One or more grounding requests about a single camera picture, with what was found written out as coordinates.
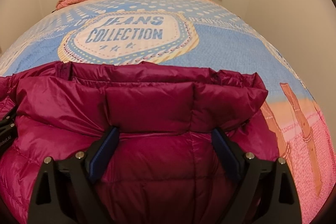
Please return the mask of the pink and blue bedspread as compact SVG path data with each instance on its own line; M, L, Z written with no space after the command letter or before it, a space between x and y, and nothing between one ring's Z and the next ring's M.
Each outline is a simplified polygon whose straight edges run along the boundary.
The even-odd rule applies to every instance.
M335 152L317 102L278 50L211 0L88 0L55 11L1 56L9 76L52 61L204 67L258 73L262 113L298 190L303 223L335 184Z

